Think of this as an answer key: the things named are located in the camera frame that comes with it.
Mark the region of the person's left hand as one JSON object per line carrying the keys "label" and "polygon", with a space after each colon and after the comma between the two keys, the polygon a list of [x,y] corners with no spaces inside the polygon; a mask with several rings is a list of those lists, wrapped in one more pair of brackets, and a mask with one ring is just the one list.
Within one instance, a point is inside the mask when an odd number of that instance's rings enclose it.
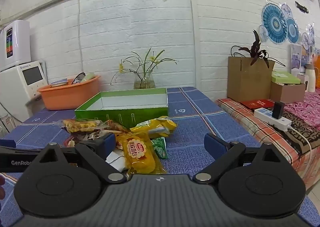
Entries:
{"label": "person's left hand", "polygon": [[5,179],[2,175],[0,175],[0,200],[5,198],[5,189],[4,189]]}

